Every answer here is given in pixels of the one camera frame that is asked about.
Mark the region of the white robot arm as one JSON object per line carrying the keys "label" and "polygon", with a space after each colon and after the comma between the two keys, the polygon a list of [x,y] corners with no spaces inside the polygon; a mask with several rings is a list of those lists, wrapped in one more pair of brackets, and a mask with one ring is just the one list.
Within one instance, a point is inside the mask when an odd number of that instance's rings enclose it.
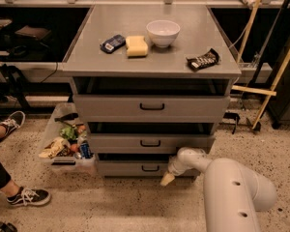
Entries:
{"label": "white robot arm", "polygon": [[261,232],[257,214],[277,200],[271,180],[233,159],[209,159],[202,149],[183,147],[169,159],[160,184],[192,169],[203,174],[207,232]]}

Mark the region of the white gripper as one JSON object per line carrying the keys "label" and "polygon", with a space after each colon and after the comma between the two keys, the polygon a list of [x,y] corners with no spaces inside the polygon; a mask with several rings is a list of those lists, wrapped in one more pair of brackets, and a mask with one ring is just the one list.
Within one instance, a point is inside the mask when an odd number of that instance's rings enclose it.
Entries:
{"label": "white gripper", "polygon": [[186,167],[179,161],[177,157],[170,157],[168,163],[168,172],[165,172],[160,184],[166,187],[175,180],[175,176],[180,176],[186,171]]}

